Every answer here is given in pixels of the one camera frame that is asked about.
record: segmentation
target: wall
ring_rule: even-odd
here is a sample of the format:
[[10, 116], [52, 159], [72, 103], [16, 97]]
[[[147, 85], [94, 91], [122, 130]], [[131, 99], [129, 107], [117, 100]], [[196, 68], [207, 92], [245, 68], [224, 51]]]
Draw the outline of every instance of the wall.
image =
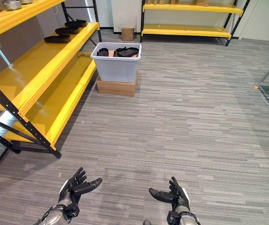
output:
[[121, 32], [122, 26], [140, 32], [141, 0], [111, 0], [111, 4], [114, 32]]
[[242, 38], [269, 41], [269, 0], [258, 0]]
[[[212, 3], [232, 4], [234, 0], [210, 0]], [[238, 7], [243, 8], [246, 0], [238, 0]], [[121, 31], [124, 15], [134, 17], [137, 21], [136, 30], [140, 31], [141, 0], [112, 0], [114, 31]], [[205, 26], [223, 26], [228, 13], [177, 11], [177, 10], [146, 10], [145, 23], [189, 24]], [[233, 15], [226, 29], [230, 32], [239, 15]], [[269, 0], [251, 0], [234, 33], [235, 37], [269, 40]]]
[[[86, 3], [88, 6], [92, 6], [92, 0], [65, 1], [67, 7], [86, 6]], [[96, 4], [100, 27], [113, 27], [111, 0], [96, 0]], [[73, 19], [95, 21], [93, 8], [71, 8], [67, 9], [67, 11]], [[45, 37], [52, 33], [56, 28], [63, 26], [66, 22], [61, 4], [37, 15], [37, 19]]]
[[[248, 11], [251, 14], [254, 7], [252, 0], [249, 3]], [[212, 3], [231, 4], [233, 0], [211, 0]], [[246, 0], [238, 0], [238, 7], [243, 8]], [[112, 0], [112, 13], [114, 19], [114, 31], [120, 32], [122, 26], [123, 16], [134, 17], [137, 21], [136, 30], [140, 32], [140, 18], [141, 18], [141, 0]], [[177, 10], [146, 10], [145, 23], [165, 23], [165, 24], [189, 24], [189, 25], [205, 25], [205, 26], [223, 26], [228, 13], [215, 12], [198, 12], [198, 11], [177, 11]], [[235, 35], [240, 34], [245, 21], [242, 19], [242, 25], [238, 27]], [[232, 24], [232, 17], [229, 22], [230, 28]]]
[[[43, 38], [39, 23], [35, 17], [0, 34], [0, 46], [9, 62], [13, 62]], [[0, 56], [0, 72], [7, 64]]]

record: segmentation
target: black metal frame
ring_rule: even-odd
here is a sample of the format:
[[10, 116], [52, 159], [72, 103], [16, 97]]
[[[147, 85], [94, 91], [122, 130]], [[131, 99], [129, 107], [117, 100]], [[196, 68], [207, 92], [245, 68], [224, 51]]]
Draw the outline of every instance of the black metal frame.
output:
[[[93, 6], [75, 6], [75, 7], [67, 7], [65, 6], [64, 1], [61, 3], [62, 9], [63, 9], [63, 13], [65, 16], [65, 20], [66, 22], [69, 22], [69, 19], [71, 19], [72, 21], [75, 21], [67, 12], [67, 8], [93, 8], [94, 12], [95, 12], [95, 18], [96, 18], [96, 22], [99, 22], [99, 17], [98, 17], [98, 10], [97, 10], [97, 3], [96, 0], [92, 0], [92, 4]], [[98, 36], [99, 36], [99, 42], [102, 42], [102, 36], [101, 36], [101, 31], [100, 29], [97, 30], [98, 32]]]
[[[93, 1], [93, 6], [86, 6], [86, 7], [65, 7], [64, 2], [62, 2], [61, 6], [63, 9], [63, 13], [64, 13], [66, 21], [68, 22], [69, 19], [73, 20], [73, 18], [68, 14], [67, 8], [94, 8], [96, 22], [99, 22], [96, 1], [95, 0], [92, 0], [92, 1]], [[101, 32], [99, 28], [98, 28], [98, 36], [99, 36], [99, 41], [101, 42], [102, 37], [101, 37]], [[57, 151], [54, 146], [51, 145], [51, 143], [34, 127], [34, 125], [26, 118], [25, 115], [19, 112], [19, 110], [13, 105], [13, 103], [6, 97], [6, 95], [1, 90], [0, 90], [0, 104], [7, 111], [9, 111], [11, 115], [15, 117], [16, 120], [18, 120], [27, 129], [27, 131], [29, 131], [30, 134], [33, 135], [33, 137], [35, 137], [33, 138], [32, 136], [29, 136], [19, 130], [16, 130], [0, 122], [0, 127], [31, 141], [31, 142], [8, 141], [2, 136], [0, 136], [0, 143], [3, 144], [6, 147], [6, 149], [10, 149], [16, 154], [19, 154], [22, 150], [25, 150], [25, 151], [52, 153], [57, 158], [61, 157], [61, 153]]]
[[[145, 19], [145, 12], [143, 11], [143, 7], [144, 7], [144, 5], [145, 5], [145, 1], [146, 1], [146, 0], [142, 0], [141, 21], [140, 21], [140, 42], [141, 42], [141, 43], [143, 42], [143, 29], [144, 29], [144, 19]], [[230, 37], [229, 39], [227, 39], [227, 42], [226, 42], [225, 46], [228, 46], [228, 45], [229, 45], [229, 42], [231, 41], [232, 36], [233, 36], [234, 32], [236, 31], [236, 29], [237, 29], [237, 27], [238, 27], [238, 25], [239, 25], [239, 22], [241, 21], [243, 15], [244, 15], [244, 12], [245, 12], [245, 10], [246, 10], [248, 4], [249, 4], [249, 1], [250, 1], [250, 0], [247, 0], [247, 1], [246, 1], [245, 5], [244, 5], [244, 8], [243, 8], [243, 13], [242, 13], [242, 15], [238, 18], [238, 20], [237, 20], [237, 22], [236, 22], [236, 25], [234, 26], [234, 28], [233, 28], [232, 31], [231, 31], [231, 37]], [[238, 0], [234, 0], [234, 3], [233, 3], [233, 4], [234, 4], [235, 6], [237, 6], [237, 3], [238, 3]], [[230, 18], [231, 18], [231, 15], [232, 15], [232, 13], [229, 13], [229, 14], [228, 14], [227, 19], [226, 19], [226, 21], [225, 21], [225, 24], [224, 24], [224, 26], [223, 26], [224, 28], [226, 28], [226, 26], [227, 26], [227, 24], [228, 24], [228, 22], [229, 22], [229, 20], [230, 20]]]

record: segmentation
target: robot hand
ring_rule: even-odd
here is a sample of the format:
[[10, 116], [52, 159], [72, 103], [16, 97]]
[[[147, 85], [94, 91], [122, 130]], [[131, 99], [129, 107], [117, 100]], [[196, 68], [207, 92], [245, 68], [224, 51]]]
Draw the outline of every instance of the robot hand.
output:
[[[172, 204], [172, 211], [169, 211], [167, 222], [169, 225], [200, 225], [197, 217], [191, 213], [190, 199], [186, 190], [179, 186], [175, 177], [169, 181], [170, 191], [158, 191], [149, 189], [153, 198], [164, 203]], [[144, 225], [151, 225], [150, 221], [145, 221]]]
[[81, 195], [96, 189], [102, 182], [101, 178], [91, 182], [85, 180], [85, 171], [81, 167], [63, 184], [58, 204], [52, 206], [35, 225], [67, 225], [72, 218], [77, 217]]
[[86, 178], [83, 168], [79, 168], [77, 172], [63, 184], [59, 193], [58, 202], [71, 200], [72, 203], [78, 204], [81, 195], [96, 189], [102, 182], [101, 178], [92, 182], [86, 182]]

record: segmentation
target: yellow shelving unit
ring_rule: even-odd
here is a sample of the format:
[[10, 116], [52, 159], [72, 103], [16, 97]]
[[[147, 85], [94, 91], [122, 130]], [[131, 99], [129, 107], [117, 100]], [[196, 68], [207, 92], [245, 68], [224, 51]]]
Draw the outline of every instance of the yellow shelving unit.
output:
[[0, 12], [0, 34], [65, 0], [35, 0], [19, 10]]
[[189, 36], [211, 36], [230, 38], [231, 34], [224, 27], [192, 26], [175, 24], [152, 24], [144, 25], [143, 34], [163, 35], [189, 35]]
[[71, 35], [67, 44], [42, 40], [0, 72], [0, 90], [17, 107], [20, 116], [28, 120], [27, 111], [98, 28], [97, 22], [88, 23], [80, 33]]
[[242, 15], [243, 10], [231, 4], [218, 4], [210, 3], [209, 6], [197, 6], [194, 2], [179, 2], [178, 4], [169, 4], [169, 1], [165, 1], [165, 4], [145, 4], [143, 6], [143, 12], [146, 9], [160, 9], [160, 10], [185, 10], [185, 11], [203, 11], [203, 12], [219, 12], [219, 13], [237, 13]]
[[[206, 37], [218, 37], [226, 38], [227, 46], [234, 34], [243, 14], [246, 10], [250, 0], [247, 0], [243, 9], [236, 6], [237, 0], [234, 0], [234, 4], [219, 4], [210, 3], [209, 6], [197, 6], [194, 2], [182, 2], [178, 4], [169, 4], [166, 0], [165, 4], [145, 4], [145, 0], [142, 0], [142, 13], [141, 13], [141, 36], [140, 42], [143, 42], [144, 34], [161, 34], [161, 35], [184, 35], [184, 36], [206, 36]], [[219, 26], [196, 26], [196, 25], [179, 25], [179, 24], [150, 24], [144, 23], [146, 10], [183, 10], [183, 11], [201, 11], [201, 12], [219, 12], [228, 13], [227, 20], [224, 27]], [[228, 32], [225, 28], [231, 17], [231, 14], [239, 14], [239, 19], [232, 29]]]
[[[27, 112], [27, 118], [53, 146], [95, 70], [96, 65], [91, 58], [75, 56]], [[15, 123], [14, 128], [33, 136], [19, 122]], [[30, 142], [11, 132], [5, 137], [9, 140]]]
[[[69, 43], [42, 40], [0, 72], [0, 110], [17, 120], [13, 127], [0, 123], [8, 130], [0, 143], [15, 153], [31, 150], [61, 157], [55, 143], [96, 70], [89, 52], [85, 56], [77, 52], [96, 30], [102, 41], [96, 2], [92, 2], [96, 22], [80, 28]], [[19, 10], [1, 12], [0, 34], [58, 3], [68, 20], [67, 8], [74, 7], [65, 7], [63, 0], [35, 0]]]

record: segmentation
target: cardboard box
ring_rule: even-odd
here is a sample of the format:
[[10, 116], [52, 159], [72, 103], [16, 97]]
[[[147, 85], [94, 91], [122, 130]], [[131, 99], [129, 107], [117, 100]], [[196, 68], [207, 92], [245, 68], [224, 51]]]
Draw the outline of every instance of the cardboard box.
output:
[[136, 72], [136, 81], [134, 83], [108, 82], [97, 78], [98, 92], [107, 95], [123, 95], [133, 97], [138, 85], [138, 73]]
[[196, 5], [197, 6], [208, 6], [209, 0], [196, 0]]
[[122, 40], [133, 41], [134, 40], [134, 28], [122, 28]]

